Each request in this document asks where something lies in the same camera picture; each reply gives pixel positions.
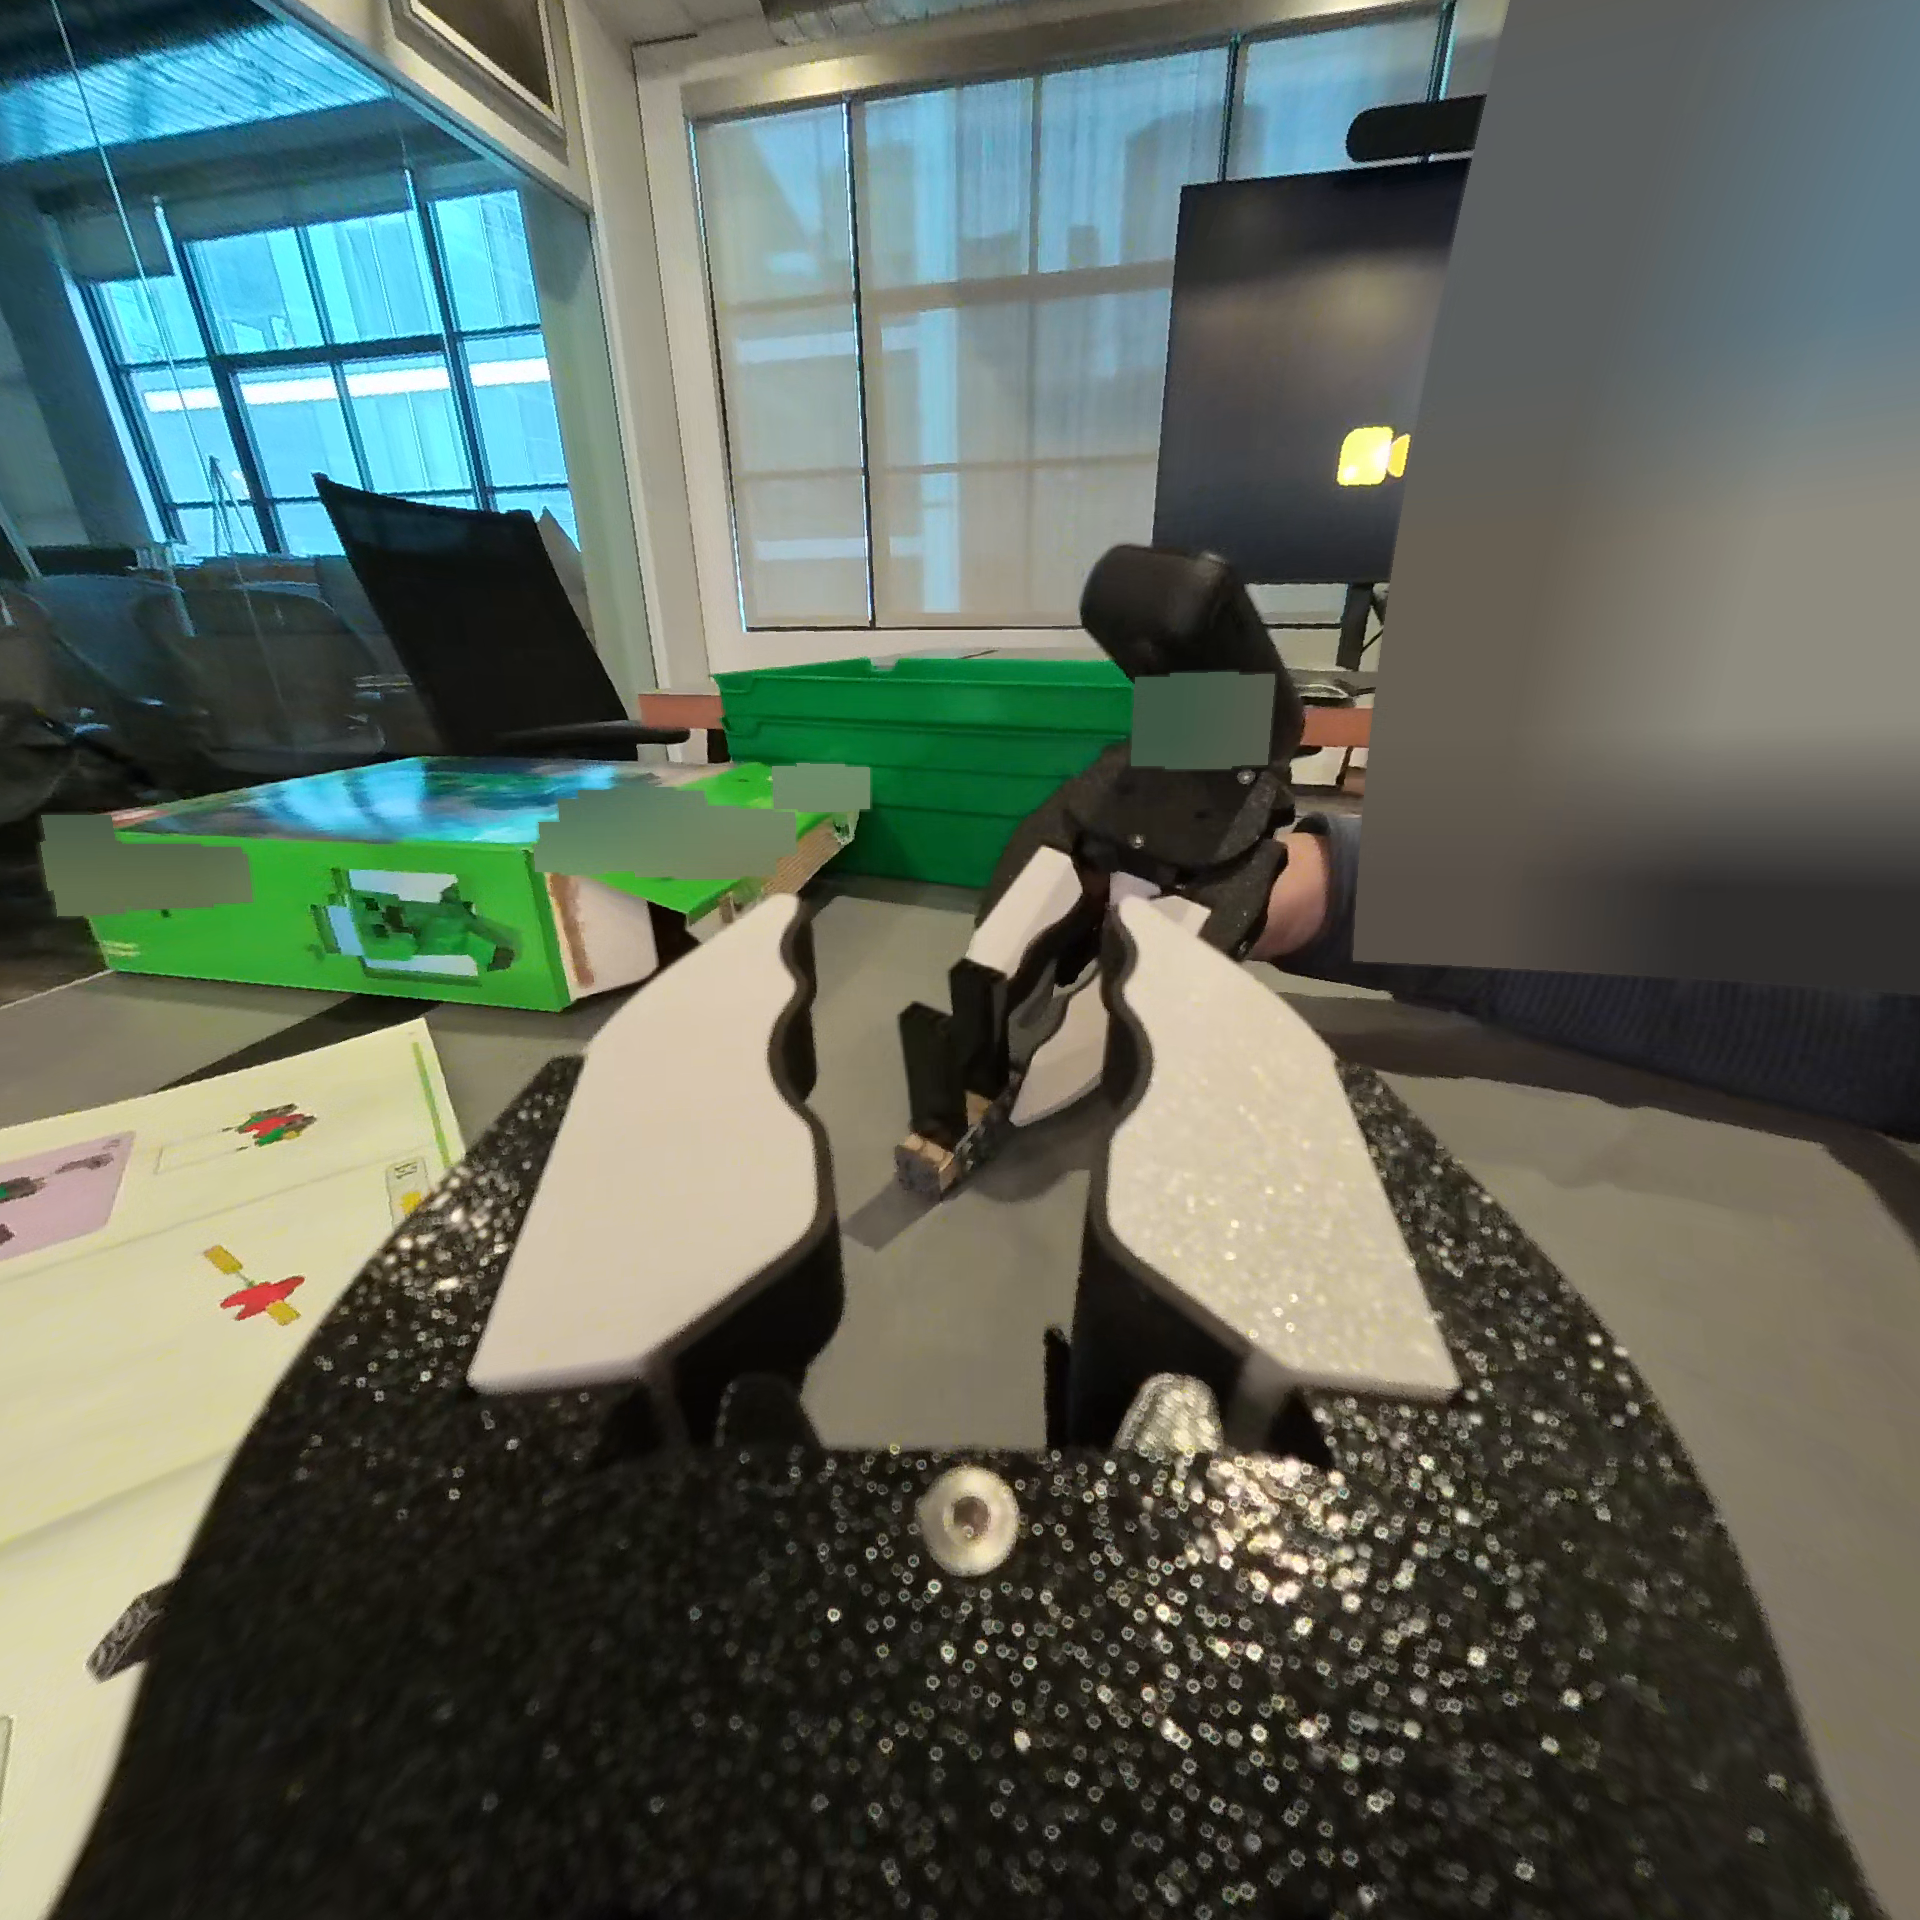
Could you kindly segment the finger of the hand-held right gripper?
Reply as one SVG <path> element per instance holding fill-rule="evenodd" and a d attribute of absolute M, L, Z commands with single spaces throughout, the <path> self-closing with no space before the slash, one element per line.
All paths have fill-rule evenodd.
<path fill-rule="evenodd" d="M 1067 853 L 1040 848 L 950 968 L 950 1003 L 901 1011 L 904 1149 L 982 1149 L 1009 1122 L 1028 1067 L 1065 1018 L 1062 960 L 1085 933 L 1080 872 Z"/>
<path fill-rule="evenodd" d="M 979 1003 L 979 1035 L 955 1042 L 965 1054 L 966 1118 L 955 1159 L 982 1163 L 1013 1135 L 1096 1094 L 1111 1015 L 1096 960 L 1044 960 L 1020 978 L 973 968 L 965 984 L 996 992 Z"/>

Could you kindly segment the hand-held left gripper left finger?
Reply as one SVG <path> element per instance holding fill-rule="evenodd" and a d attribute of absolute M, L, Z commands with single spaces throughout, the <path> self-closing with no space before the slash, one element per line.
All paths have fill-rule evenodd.
<path fill-rule="evenodd" d="M 638 1389 L 716 1439 L 728 1391 L 797 1400 L 840 1323 L 809 913 L 760 899 L 595 1035 L 469 1368 L 488 1400 Z"/>

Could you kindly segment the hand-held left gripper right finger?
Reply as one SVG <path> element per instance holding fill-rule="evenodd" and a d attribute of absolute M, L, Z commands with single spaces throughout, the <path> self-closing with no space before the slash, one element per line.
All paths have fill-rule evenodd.
<path fill-rule="evenodd" d="M 1111 1133 L 1091 1179 L 1067 1442 L 1153 1376 L 1262 1450 L 1304 1398 L 1447 1406 L 1461 1375 L 1333 1053 L 1252 971 L 1131 902 L 1101 952 Z"/>

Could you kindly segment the grey desk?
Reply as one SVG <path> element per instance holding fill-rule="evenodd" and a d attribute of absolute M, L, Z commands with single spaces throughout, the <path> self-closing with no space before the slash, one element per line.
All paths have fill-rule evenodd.
<path fill-rule="evenodd" d="M 811 1107 L 832 1144 L 847 1309 L 806 1414 L 840 1447 L 1036 1450 L 1040 1339 L 1071 1309 L 1096 1110 L 915 1208 L 894 1177 L 896 1008 L 944 999 L 971 899 L 845 881 L 814 902 Z M 1379 1072 L 1638 1365 L 1735 1535 L 1863 1872 L 1888 1917 L 1916 1917 L 1916 1159 L 1451 1015 L 1265 968 L 1252 978 Z M 621 999 L 427 1011 L 467 1144 Z M 4 1008 L 4 1125 L 416 1013 L 94 971 Z M 136 1693 L 136 1672 L 94 1686 L 86 1651 L 176 1573 L 220 1465 L 182 1463 L 4 1550 L 4 1917 L 54 1899 Z"/>

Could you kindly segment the person's right hand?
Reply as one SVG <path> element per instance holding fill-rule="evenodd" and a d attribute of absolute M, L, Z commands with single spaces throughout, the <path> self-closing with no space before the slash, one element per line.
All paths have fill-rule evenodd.
<path fill-rule="evenodd" d="M 1352 962 L 1360 816 L 1308 814 L 1278 834 L 1278 847 L 1285 859 L 1251 959 L 1304 976 L 1344 976 Z"/>

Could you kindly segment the green plastic bin stack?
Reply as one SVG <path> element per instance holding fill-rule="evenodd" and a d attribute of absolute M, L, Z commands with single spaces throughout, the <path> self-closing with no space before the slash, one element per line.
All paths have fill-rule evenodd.
<path fill-rule="evenodd" d="M 735 762 L 870 774 L 847 870 L 979 889 L 1014 829 L 1124 742 L 1133 691 L 1101 658 L 901 656 L 718 678 Z"/>

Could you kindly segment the green toy box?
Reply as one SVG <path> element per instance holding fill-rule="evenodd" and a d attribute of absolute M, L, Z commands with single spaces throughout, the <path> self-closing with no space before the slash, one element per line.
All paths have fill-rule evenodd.
<path fill-rule="evenodd" d="M 564 1013 L 851 848 L 847 766 L 397 760 L 45 823 L 110 969 Z"/>

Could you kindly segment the black monitor screen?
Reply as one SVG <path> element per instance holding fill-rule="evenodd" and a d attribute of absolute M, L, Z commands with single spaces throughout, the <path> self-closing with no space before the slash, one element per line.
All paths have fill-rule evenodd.
<path fill-rule="evenodd" d="M 1247 586 L 1383 586 L 1470 162 L 1191 184 L 1151 543 Z"/>

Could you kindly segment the toy instruction booklet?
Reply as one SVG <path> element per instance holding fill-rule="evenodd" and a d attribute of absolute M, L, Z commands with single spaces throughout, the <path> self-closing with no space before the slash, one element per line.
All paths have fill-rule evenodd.
<path fill-rule="evenodd" d="M 171 1583 L 321 1314 L 464 1155 L 423 1019 L 4 1133 L 4 1917 L 45 1917 Z"/>

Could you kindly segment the window with white blinds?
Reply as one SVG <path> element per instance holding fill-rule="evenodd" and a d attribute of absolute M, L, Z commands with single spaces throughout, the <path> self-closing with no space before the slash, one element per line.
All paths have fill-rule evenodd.
<path fill-rule="evenodd" d="M 1349 162 L 1443 6 L 687 128 L 747 634 L 1061 629 L 1147 538 L 1182 193 Z"/>

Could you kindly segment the black office chair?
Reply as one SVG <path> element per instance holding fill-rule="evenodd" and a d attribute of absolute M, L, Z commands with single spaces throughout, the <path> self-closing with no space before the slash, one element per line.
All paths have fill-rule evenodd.
<path fill-rule="evenodd" d="M 528 513 L 467 513 L 315 474 L 351 575 L 449 757 L 636 762 L 633 721 Z"/>

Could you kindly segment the grid pane window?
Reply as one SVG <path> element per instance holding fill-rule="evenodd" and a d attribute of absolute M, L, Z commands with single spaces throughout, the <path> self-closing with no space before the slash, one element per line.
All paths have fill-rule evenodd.
<path fill-rule="evenodd" d="M 78 280 L 102 389 L 157 531 L 192 560 L 336 558 L 320 478 L 431 507 L 581 523 L 524 194 L 190 238 Z"/>

